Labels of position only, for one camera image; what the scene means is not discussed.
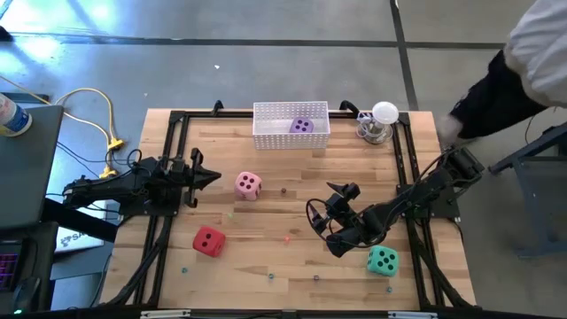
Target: white plastic basket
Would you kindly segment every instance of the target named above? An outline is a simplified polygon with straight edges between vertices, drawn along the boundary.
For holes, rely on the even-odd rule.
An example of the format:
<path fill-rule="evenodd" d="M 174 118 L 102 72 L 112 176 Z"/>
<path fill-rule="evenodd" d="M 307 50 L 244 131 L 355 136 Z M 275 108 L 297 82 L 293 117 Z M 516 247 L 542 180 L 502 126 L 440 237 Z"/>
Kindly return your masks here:
<path fill-rule="evenodd" d="M 290 133 L 296 117 L 313 122 L 312 133 Z M 256 150 L 326 148 L 329 141 L 329 107 L 327 102 L 254 103 L 252 134 Z"/>

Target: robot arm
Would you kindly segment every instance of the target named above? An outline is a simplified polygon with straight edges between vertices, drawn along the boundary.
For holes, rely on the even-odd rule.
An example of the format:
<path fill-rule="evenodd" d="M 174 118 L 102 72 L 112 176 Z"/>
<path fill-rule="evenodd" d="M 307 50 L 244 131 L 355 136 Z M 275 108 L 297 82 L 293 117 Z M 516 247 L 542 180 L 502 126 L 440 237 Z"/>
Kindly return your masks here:
<path fill-rule="evenodd" d="M 428 207 L 439 200 L 439 194 L 446 188 L 461 189 L 450 199 L 455 200 L 481 178 L 484 170 L 474 156 L 464 148 L 445 152 L 436 161 L 437 167 L 424 179 L 418 179 L 413 185 L 403 188 L 400 186 L 396 198 L 387 203 L 369 206 L 359 213 L 348 205 L 349 200 L 355 199 L 361 193 L 358 185 L 351 183 L 341 187 L 328 183 L 335 193 L 324 201 L 326 217 L 323 218 L 310 202 L 307 202 L 309 222 L 320 237 L 331 221 L 342 226 L 341 230 L 331 232 L 325 238 L 322 237 L 331 253 L 337 257 L 341 257 L 355 247 L 377 245 L 385 239 L 387 231 L 401 214 L 411 218 L 415 210 Z"/>
<path fill-rule="evenodd" d="M 167 216 L 176 213 L 182 187 L 188 187 L 184 202 L 195 207 L 195 190 L 203 190 L 221 174 L 201 166 L 203 154 L 197 148 L 191 151 L 191 160 L 188 166 L 184 159 L 150 157 L 113 178 L 90 180 L 82 176 L 64 188 L 63 205 L 78 208 L 96 200 L 113 199 L 120 203 L 120 214 Z"/>

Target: green die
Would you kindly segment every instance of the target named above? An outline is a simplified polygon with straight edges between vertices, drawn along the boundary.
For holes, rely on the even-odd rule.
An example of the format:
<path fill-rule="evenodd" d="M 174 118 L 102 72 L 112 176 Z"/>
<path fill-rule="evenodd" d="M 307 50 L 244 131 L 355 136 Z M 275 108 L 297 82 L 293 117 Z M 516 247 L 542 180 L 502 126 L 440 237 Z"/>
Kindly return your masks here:
<path fill-rule="evenodd" d="M 392 248 L 375 245 L 370 249 L 367 269 L 382 276 L 394 276 L 398 271 L 400 257 Z"/>

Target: wooden tabletop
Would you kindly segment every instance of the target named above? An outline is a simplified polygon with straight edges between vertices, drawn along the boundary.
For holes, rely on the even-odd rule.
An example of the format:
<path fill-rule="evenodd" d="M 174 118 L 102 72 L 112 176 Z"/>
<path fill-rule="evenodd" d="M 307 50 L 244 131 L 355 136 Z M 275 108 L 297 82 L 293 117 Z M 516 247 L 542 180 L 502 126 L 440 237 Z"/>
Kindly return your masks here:
<path fill-rule="evenodd" d="M 161 155 L 170 111 L 148 110 L 140 142 L 144 157 Z M 433 117 L 429 112 L 412 112 L 410 120 L 419 167 L 424 168 L 439 155 Z M 358 183 L 361 195 L 351 202 L 355 210 L 394 197 L 399 182 L 392 142 L 367 144 L 354 133 L 357 123 L 330 120 L 325 150 L 256 151 L 252 119 L 191 119 L 185 158 L 191 148 L 198 147 L 205 157 L 203 166 L 221 172 L 222 177 L 197 192 L 197 208 L 180 207 L 169 240 L 159 307 L 418 309 L 404 221 L 398 221 L 381 244 L 400 254 L 400 269 L 392 278 L 366 270 L 368 250 L 353 249 L 340 259 L 333 256 L 307 222 L 306 201 L 327 199 L 332 193 L 326 182 Z M 172 152 L 179 131 L 177 128 Z M 405 147 L 403 133 L 400 139 Z M 257 201 L 235 198 L 234 182 L 242 171 L 262 178 Z M 101 301 L 114 297 L 138 266 L 148 220 L 134 217 L 120 228 Z M 220 257 L 192 249 L 202 225 L 227 236 Z M 434 219 L 431 230 L 439 266 L 474 304 L 458 229 L 449 221 Z M 289 244 L 286 236 L 291 238 Z M 153 273 L 152 266 L 145 298 Z M 424 275 L 433 300 L 429 272 L 425 270 Z"/>

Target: concrete floor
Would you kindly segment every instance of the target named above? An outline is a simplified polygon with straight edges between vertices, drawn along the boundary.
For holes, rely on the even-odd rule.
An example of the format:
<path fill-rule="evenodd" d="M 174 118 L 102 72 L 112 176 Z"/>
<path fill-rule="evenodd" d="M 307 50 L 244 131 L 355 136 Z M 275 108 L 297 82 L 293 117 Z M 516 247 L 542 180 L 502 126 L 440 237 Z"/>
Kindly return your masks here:
<path fill-rule="evenodd" d="M 532 0 L 398 3 L 406 41 L 504 43 Z M 11 32 L 38 34 L 397 40 L 388 0 L 13 0 L 0 23 Z M 129 150 L 138 144 L 150 107 L 212 107 L 216 99 L 227 107 L 252 107 L 255 101 L 328 100 L 336 108 L 343 99 L 359 107 L 371 107 L 379 100 L 391 101 L 401 110 L 410 107 L 395 47 L 69 44 L 61 39 L 19 36 L 16 43 L 0 43 L 2 74 L 52 97 L 79 87 L 103 90 L 113 100 L 116 131 L 128 141 Z M 408 49 L 417 106 L 433 111 L 436 118 L 484 76 L 496 52 L 467 49 L 466 44 L 459 47 Z M 0 90 L 14 88 L 0 82 Z M 101 97 L 80 94 L 66 106 L 79 117 L 107 126 Z M 548 110 L 536 117 L 530 139 L 564 122 L 565 115 L 563 110 Z M 525 126 L 520 123 L 483 138 L 470 149 L 486 166 L 493 164 L 524 145 Z M 59 141 L 87 158 L 102 159 L 105 153 L 97 130 L 69 119 L 63 121 Z M 90 166 L 97 172 L 103 168 Z M 60 191 L 80 174 L 86 174 L 84 168 L 57 152 L 49 192 Z M 567 255 L 520 260 L 513 252 L 532 240 L 513 172 L 485 175 L 459 205 L 478 304 L 500 311 L 564 315 Z M 65 257 L 55 265 L 55 277 L 100 271 L 109 249 Z M 77 272 L 79 264 L 82 271 Z M 87 306 L 97 278 L 59 281 L 53 307 Z M 68 297 L 77 294 L 86 297 Z"/>

